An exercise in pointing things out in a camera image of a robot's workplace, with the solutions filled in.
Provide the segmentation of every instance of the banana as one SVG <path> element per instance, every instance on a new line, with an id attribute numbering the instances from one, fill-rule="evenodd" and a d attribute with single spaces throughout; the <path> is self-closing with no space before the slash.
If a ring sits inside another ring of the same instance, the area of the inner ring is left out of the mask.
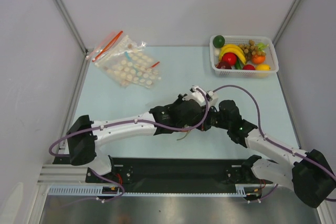
<path id="1" fill-rule="evenodd" d="M 227 52 L 232 52 L 232 53 L 234 53 L 239 59 L 240 59 L 240 61 L 244 64 L 244 65 L 246 65 L 246 58 L 245 58 L 245 55 L 244 55 L 244 53 L 243 52 L 241 52 L 240 50 L 238 50 L 237 48 L 235 48 L 235 47 L 227 47 L 226 49 L 224 49 L 224 50 L 222 50 L 221 51 L 221 53 L 220 53 L 220 55 L 219 55 L 219 61 L 222 59 L 222 56 L 224 55 L 224 54 L 226 54 Z"/>
<path id="2" fill-rule="evenodd" d="M 235 44 L 226 44 L 226 45 L 225 45 L 224 47 L 222 47 L 222 49 L 221 49 L 221 53 L 220 53 L 221 56 L 223 56 L 222 51 L 225 50 L 225 49 L 228 48 L 228 47 L 237 48 L 240 52 L 242 52 L 242 54 L 244 54 L 243 50 L 242 50 L 240 47 L 238 47 L 237 45 L 235 45 Z"/>

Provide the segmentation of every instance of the basket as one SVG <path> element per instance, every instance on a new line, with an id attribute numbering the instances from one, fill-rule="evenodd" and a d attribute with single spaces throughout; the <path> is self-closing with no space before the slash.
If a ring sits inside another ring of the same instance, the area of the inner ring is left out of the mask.
<path id="1" fill-rule="evenodd" d="M 236 70 L 236 69 L 218 69 L 215 65 L 218 64 L 218 57 L 214 56 L 214 45 L 213 39 L 216 35 L 210 38 L 210 61 L 211 66 L 215 70 L 217 76 L 226 76 L 226 77 L 251 77 L 251 78 L 264 78 L 269 76 L 272 73 L 276 73 L 279 70 L 279 63 L 277 54 L 275 53 L 275 48 L 272 41 L 267 37 L 262 36 L 224 36 L 225 44 L 248 44 L 250 39 L 254 40 L 256 44 L 262 42 L 265 45 L 269 45 L 264 51 L 266 53 L 266 60 L 264 64 L 268 64 L 271 67 L 270 71 L 256 71 L 256 70 Z"/>

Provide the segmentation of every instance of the table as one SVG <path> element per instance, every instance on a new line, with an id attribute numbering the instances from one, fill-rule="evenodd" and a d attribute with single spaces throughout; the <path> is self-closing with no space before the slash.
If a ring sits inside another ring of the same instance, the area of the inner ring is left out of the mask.
<path id="1" fill-rule="evenodd" d="M 234 84 L 256 98 L 265 132 L 298 147 L 277 75 L 264 79 L 217 77 L 210 66 L 208 47 L 148 47 L 146 51 L 161 62 L 157 68 L 162 80 L 154 88 L 135 84 L 123 88 L 91 63 L 74 120 L 85 114 L 90 115 L 91 120 L 122 119 L 156 105 L 172 103 L 178 94 L 189 93 L 194 84 L 205 90 Z M 234 100 L 242 117 L 257 124 L 256 108 L 247 94 L 234 88 L 222 89 L 218 94 L 219 101 Z M 259 154 L 235 144 L 221 129 L 193 130 L 185 139 L 177 141 L 184 134 L 138 136 L 106 144 L 102 151 L 112 157 L 142 158 L 237 159 Z"/>

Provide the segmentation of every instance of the clear plastic bag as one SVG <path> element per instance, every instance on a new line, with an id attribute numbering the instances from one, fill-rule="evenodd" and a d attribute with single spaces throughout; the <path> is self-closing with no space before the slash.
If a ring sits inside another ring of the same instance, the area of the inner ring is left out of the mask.
<path id="1" fill-rule="evenodd" d="M 100 48 L 90 54 L 92 62 L 124 87 L 131 83 L 146 88 L 153 87 L 161 79 L 157 68 L 160 62 L 144 50 L 146 45 L 144 42 L 138 45 L 128 35 L 122 37 L 120 35 L 121 33 L 118 33 L 117 38 L 113 37 L 108 44 L 109 39 L 104 40 Z"/>

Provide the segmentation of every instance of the white wall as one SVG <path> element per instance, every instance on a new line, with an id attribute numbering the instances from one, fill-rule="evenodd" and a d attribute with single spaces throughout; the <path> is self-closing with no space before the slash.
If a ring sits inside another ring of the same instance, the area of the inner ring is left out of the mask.
<path id="1" fill-rule="evenodd" d="M 293 0 L 64 0 L 87 47 L 114 29 L 150 45 L 208 45 L 214 34 L 273 38 Z"/>
<path id="2" fill-rule="evenodd" d="M 0 205 L 24 183 L 23 223 L 83 56 L 52 0 L 0 0 Z"/>
<path id="3" fill-rule="evenodd" d="M 302 146 L 336 172 L 336 0 L 303 0 L 276 50 Z M 336 212 L 336 204 L 331 204 Z"/>

